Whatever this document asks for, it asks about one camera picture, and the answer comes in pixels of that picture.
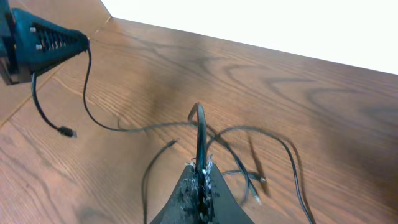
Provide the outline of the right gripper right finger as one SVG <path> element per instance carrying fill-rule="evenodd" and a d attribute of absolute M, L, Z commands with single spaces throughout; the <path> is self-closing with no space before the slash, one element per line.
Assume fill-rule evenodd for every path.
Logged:
<path fill-rule="evenodd" d="M 216 164 L 208 161 L 203 174 L 206 192 L 204 201 L 208 205 L 208 223 L 254 223 L 235 200 Z"/>

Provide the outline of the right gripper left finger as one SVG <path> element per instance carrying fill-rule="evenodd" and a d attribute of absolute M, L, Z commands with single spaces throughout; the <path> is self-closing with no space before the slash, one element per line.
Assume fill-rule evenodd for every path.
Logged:
<path fill-rule="evenodd" d="M 170 198 L 151 224 L 199 223 L 197 179 L 195 168 L 186 165 Z"/>

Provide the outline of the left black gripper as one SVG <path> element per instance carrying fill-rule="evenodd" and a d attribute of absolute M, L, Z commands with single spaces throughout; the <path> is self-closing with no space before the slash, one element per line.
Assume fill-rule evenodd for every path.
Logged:
<path fill-rule="evenodd" d="M 30 71 L 46 71 L 86 51 L 89 45 L 82 32 L 22 9 L 11 11 L 8 0 L 1 0 L 1 77 L 6 85 L 28 83 Z"/>

